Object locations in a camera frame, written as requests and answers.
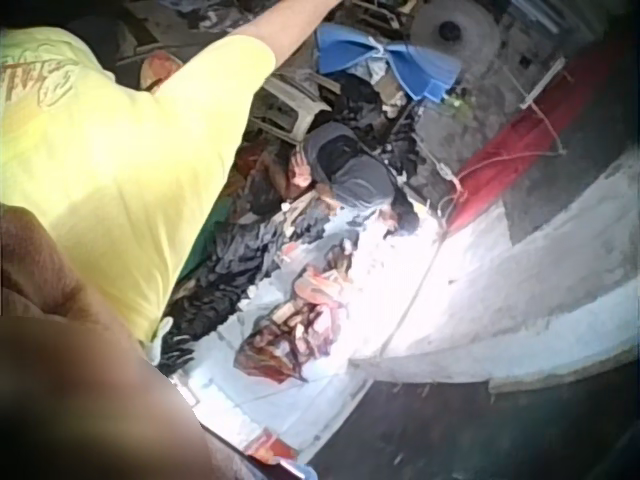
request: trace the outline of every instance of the person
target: person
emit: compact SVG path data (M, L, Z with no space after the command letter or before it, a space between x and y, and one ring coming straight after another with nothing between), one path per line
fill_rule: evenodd
M338 3L281 0L155 95L118 86L64 30L1 32L10 471L264 480L211 446L139 342L153 336L225 182L253 94Z
M33 212L134 338L154 335L254 93L340 0L282 0L155 94L58 28L2 32L1 200Z
M269 478L205 433L35 215L0 209L7 478Z
M286 201L315 183L331 210L348 208L365 218L377 212L389 235L410 235L419 226L411 202L387 167L365 152L353 130L340 123L326 123L308 134L291 154L286 171L270 156L264 166Z

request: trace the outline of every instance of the blue plastic sheet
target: blue plastic sheet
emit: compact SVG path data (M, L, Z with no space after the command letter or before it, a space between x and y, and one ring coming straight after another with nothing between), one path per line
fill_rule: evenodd
M381 44L354 28L323 23L316 31L321 74L346 70L369 58L384 56L398 82L414 100L440 102L460 74L460 62L449 55L404 42Z

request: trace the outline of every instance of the gray shirt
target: gray shirt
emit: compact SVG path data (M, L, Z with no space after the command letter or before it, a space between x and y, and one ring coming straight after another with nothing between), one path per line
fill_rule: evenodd
M327 178L318 163L318 152L328 142L340 136L357 139L355 133L345 125L330 122L314 130L305 138L302 151L313 179L331 185L335 199L345 207L366 212L393 200L394 185L386 167L365 153L359 153L332 176Z

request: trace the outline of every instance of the printed graphic on shirt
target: printed graphic on shirt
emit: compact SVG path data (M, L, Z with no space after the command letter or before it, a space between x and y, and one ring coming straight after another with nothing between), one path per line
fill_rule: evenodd
M0 104L10 105L29 94L36 95L40 108L57 105L73 90L79 63L68 58L45 58L39 50L51 47L39 45L35 51L0 60Z

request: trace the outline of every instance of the red tarp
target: red tarp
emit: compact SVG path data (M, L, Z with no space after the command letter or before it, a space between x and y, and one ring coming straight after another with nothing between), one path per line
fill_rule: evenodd
M536 99L536 105L548 117L556 132L567 128L608 78L627 47L624 41L610 41L577 57L565 69L570 79L559 74ZM535 152L554 152L555 139L545 122L529 107L469 159L458 172L466 198L459 201L449 222L449 231L469 225L490 207L539 158ZM480 166L496 157L519 156Z

